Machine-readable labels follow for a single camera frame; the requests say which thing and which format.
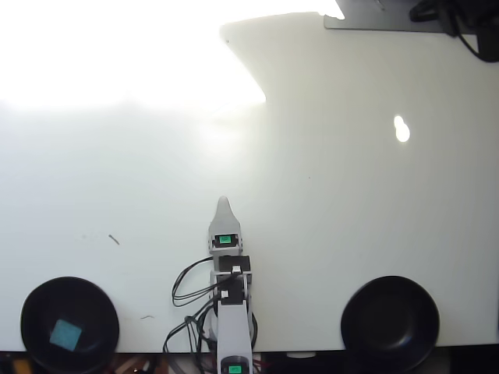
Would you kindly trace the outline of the grey gripper body green label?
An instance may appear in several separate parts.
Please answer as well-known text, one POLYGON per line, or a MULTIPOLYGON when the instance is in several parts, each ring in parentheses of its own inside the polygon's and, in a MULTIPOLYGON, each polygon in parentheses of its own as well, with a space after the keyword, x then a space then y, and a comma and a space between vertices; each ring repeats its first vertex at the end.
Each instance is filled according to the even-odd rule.
POLYGON ((241 255, 242 241, 236 233, 210 235, 208 250, 211 255, 241 255))

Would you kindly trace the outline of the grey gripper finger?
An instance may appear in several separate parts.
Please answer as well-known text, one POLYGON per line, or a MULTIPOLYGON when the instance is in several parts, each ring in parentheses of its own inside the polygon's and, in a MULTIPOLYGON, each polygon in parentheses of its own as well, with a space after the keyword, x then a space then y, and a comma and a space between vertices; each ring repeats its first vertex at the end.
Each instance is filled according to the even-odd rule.
POLYGON ((240 222, 232 211, 229 199, 218 199, 215 215, 208 228, 209 235, 232 235, 241 233, 240 222))

